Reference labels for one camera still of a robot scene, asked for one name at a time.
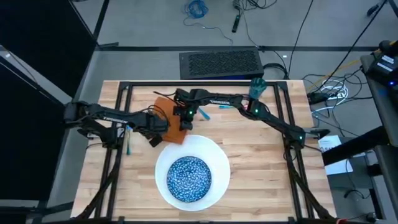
white bowl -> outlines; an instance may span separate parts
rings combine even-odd
[[[207,194],[196,202],[176,199],[167,187],[167,173],[179,158],[197,157],[209,167],[211,185]],[[224,151],[211,139],[199,135],[188,135],[182,145],[171,143],[160,153],[155,167],[156,186],[167,203],[184,211],[199,211],[214,205],[228,188],[231,169]]]

blue cable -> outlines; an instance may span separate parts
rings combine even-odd
[[[194,19],[202,18],[206,15],[209,9],[203,0],[193,0],[190,4],[185,6],[185,12]]]

white paper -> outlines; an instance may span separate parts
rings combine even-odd
[[[326,152],[336,146],[341,145],[340,138],[338,136],[325,136],[321,138],[319,141],[319,147],[322,152]],[[345,172],[352,172],[353,168],[351,167],[351,164],[347,159],[344,159],[342,161],[335,162],[334,164],[330,164],[325,167],[326,174],[327,175],[332,175],[332,174],[342,174]]]

white cable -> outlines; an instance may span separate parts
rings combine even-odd
[[[335,106],[327,106],[327,107],[324,107],[324,108],[320,108],[320,109],[317,109],[317,110],[315,110],[315,111],[312,111],[311,113],[316,113],[316,112],[323,111],[323,110],[333,109],[333,108],[335,108],[336,106],[342,104],[342,102],[344,102],[344,101],[347,100],[347,98],[348,98],[349,91],[348,91],[347,86],[346,86],[343,82],[341,82],[341,81],[339,81],[339,80],[328,80],[328,81],[327,81],[327,82],[337,82],[337,83],[340,83],[341,86],[325,86],[325,85],[324,85],[325,82],[326,82],[326,81],[323,81],[323,83],[322,83],[323,87],[320,89],[320,91],[323,91],[323,90],[329,90],[329,91],[330,91],[330,90],[338,90],[338,91],[336,92],[336,93],[337,93],[336,100],[339,99],[339,98],[338,98],[339,92],[340,92],[340,91],[343,91],[343,93],[341,93],[343,99],[342,99],[341,101],[337,102],[337,104],[336,104]]]

white label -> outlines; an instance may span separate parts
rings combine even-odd
[[[381,64],[381,63],[377,63],[377,65],[380,66],[380,67],[382,67],[382,68],[384,68],[384,69],[386,69],[386,70],[389,71],[389,72],[392,72],[392,69],[391,69],[391,68],[389,68],[389,67],[387,67],[387,66],[385,66],[385,65],[383,65],[383,64]]]
[[[118,122],[118,123],[127,124],[127,121],[123,121],[123,120],[116,119],[116,118],[107,118],[107,117],[104,117],[104,120],[106,120],[106,121],[114,121],[114,122]]]
[[[211,103],[221,104],[221,105],[230,105],[228,101],[220,101],[220,100],[210,100]]]
[[[390,57],[388,57],[388,56],[383,56],[383,58],[381,58],[381,59],[383,59],[383,60],[385,60],[386,62],[389,62],[390,64],[394,64],[394,59],[393,58],[390,58]]]

